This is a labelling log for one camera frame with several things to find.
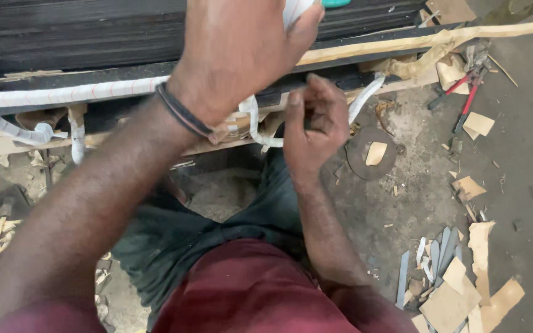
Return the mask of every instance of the left hand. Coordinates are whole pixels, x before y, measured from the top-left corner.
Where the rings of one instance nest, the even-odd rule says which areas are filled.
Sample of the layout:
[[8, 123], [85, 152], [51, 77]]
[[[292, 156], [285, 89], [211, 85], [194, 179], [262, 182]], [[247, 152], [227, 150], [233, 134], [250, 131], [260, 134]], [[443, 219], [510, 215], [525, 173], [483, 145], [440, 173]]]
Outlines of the left hand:
[[285, 31], [285, 0], [188, 0], [185, 47], [168, 90], [207, 125], [298, 63], [324, 17], [312, 5]]

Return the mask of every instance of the black wristband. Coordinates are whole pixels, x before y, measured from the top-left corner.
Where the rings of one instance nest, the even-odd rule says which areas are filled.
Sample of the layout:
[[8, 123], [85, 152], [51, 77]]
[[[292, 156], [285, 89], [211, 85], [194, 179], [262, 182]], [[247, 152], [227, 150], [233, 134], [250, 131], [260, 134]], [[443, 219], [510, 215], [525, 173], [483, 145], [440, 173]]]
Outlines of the black wristband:
[[208, 138], [213, 131], [197, 119], [171, 92], [165, 89], [164, 84], [156, 86], [156, 95], [159, 96], [166, 109], [190, 132]]

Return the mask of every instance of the round disc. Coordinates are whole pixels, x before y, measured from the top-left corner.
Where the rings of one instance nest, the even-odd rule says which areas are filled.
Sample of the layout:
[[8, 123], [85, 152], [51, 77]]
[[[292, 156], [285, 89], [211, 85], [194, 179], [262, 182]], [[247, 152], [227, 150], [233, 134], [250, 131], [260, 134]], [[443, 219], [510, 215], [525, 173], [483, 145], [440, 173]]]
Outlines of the round disc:
[[[366, 165], [367, 154], [374, 142], [387, 143], [388, 148], [378, 165]], [[388, 174], [396, 163], [396, 144], [392, 137], [375, 127], [362, 128], [359, 133], [349, 141], [346, 148], [346, 157], [354, 173], [365, 180], [376, 180]]]

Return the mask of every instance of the wrist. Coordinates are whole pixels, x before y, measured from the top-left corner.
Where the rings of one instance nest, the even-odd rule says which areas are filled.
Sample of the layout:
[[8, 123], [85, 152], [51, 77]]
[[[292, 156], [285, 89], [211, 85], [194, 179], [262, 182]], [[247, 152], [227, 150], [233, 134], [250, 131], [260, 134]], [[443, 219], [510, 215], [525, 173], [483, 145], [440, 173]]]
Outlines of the wrist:
[[187, 70], [184, 64], [179, 64], [168, 80], [166, 89], [199, 121], [214, 127], [221, 124], [237, 106], [226, 99], [226, 94], [212, 87], [210, 81], [196, 71]]

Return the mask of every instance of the right hand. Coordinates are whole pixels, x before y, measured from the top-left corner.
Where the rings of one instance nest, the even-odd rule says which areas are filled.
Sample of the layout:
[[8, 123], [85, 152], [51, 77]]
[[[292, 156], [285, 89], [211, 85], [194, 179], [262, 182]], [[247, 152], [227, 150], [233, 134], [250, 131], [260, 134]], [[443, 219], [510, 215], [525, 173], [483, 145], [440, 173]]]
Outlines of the right hand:
[[[313, 110], [312, 129], [304, 128], [306, 106]], [[319, 184], [320, 168], [349, 138], [349, 106], [345, 93], [327, 79], [308, 75], [307, 88], [293, 91], [287, 101], [285, 161], [302, 192]]]
[[188, 0], [185, 47], [168, 90], [208, 125], [287, 74], [314, 43], [324, 7], [289, 30], [285, 0]]

